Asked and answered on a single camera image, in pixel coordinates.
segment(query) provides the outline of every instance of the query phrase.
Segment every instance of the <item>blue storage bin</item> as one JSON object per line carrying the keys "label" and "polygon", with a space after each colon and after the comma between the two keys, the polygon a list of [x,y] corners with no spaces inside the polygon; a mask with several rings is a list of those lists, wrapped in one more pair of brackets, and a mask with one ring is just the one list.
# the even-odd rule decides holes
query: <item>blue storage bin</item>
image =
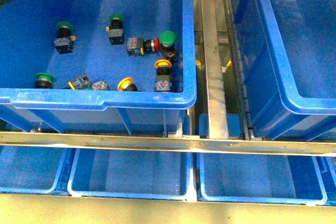
{"label": "blue storage bin", "polygon": [[326,203],[315,157],[200,153],[197,158],[202,201]]}
{"label": "blue storage bin", "polygon": [[336,136],[335,0],[231,0],[255,136]]}
{"label": "blue storage bin", "polygon": [[74,150],[0,147],[0,192],[69,195],[67,184]]}
{"label": "blue storage bin", "polygon": [[324,187],[327,192],[327,205],[336,206],[336,164],[334,157],[318,157]]}
{"label": "blue storage bin", "polygon": [[68,191],[73,196],[185,200],[190,153],[76,150]]}
{"label": "blue storage bin", "polygon": [[[155,93],[157,54],[129,57],[126,44],[110,45],[109,16],[120,13],[125,38],[177,33],[174,93]],[[0,119],[30,131],[43,124],[57,132],[176,132],[196,99],[193,0],[13,0],[0,9]],[[73,24],[74,52],[53,47],[56,24]],[[33,89],[35,74],[56,77],[54,89]],[[112,90],[132,77],[142,92],[64,90],[86,74]]]}

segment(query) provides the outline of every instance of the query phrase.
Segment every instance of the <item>metal bar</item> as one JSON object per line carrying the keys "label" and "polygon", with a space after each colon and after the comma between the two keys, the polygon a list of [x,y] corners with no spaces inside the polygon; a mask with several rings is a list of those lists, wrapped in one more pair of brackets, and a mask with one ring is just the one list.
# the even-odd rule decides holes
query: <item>metal bar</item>
{"label": "metal bar", "polygon": [[0,145],[336,157],[336,142],[214,140],[193,135],[184,135],[182,138],[165,138],[0,132]]}
{"label": "metal bar", "polygon": [[40,195],[0,195],[7,223],[323,223],[335,222],[336,207],[183,202]]}
{"label": "metal bar", "polygon": [[209,138],[228,139],[222,64],[219,56],[215,0],[201,0]]}

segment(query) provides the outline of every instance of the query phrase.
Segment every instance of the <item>bin wall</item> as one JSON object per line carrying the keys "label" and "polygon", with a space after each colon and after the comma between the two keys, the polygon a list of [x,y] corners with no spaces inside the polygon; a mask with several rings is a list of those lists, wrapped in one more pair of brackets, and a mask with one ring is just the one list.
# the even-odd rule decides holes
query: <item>bin wall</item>
{"label": "bin wall", "polygon": [[315,157],[197,155],[202,201],[323,205],[327,200]]}
{"label": "bin wall", "polygon": [[3,146],[0,148],[0,192],[69,195],[74,149]]}
{"label": "bin wall", "polygon": [[[125,37],[155,38],[177,33],[173,93],[155,93],[154,63],[161,56],[129,57],[125,45],[111,46],[105,28],[112,13],[125,17]],[[193,0],[13,0],[0,10],[0,119],[29,132],[176,132],[196,100]],[[52,46],[56,24],[74,27],[74,52],[59,55]],[[56,76],[53,89],[33,89],[35,74]],[[112,91],[64,90],[87,74],[106,79]],[[131,76],[141,92],[118,92]]]}
{"label": "bin wall", "polygon": [[[328,19],[320,17],[331,14],[333,0],[320,6],[300,1],[231,0],[255,136],[306,141],[336,136],[336,100],[327,81],[334,72],[329,58],[335,37]],[[313,45],[311,33],[318,27],[320,44]]]}

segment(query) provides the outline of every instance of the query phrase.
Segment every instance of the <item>metal rail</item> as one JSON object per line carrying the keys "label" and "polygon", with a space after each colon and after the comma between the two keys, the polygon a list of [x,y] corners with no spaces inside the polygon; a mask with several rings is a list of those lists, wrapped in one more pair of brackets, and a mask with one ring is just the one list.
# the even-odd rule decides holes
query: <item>metal rail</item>
{"label": "metal rail", "polygon": [[0,145],[336,157],[336,143],[0,132]]}

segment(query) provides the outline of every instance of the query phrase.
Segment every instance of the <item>shelf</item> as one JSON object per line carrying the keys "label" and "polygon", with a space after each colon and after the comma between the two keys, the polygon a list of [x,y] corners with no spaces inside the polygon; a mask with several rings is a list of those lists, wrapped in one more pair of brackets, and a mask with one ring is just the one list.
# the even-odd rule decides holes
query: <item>shelf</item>
{"label": "shelf", "polygon": [[295,205],[0,195],[7,223],[334,223],[336,208]]}

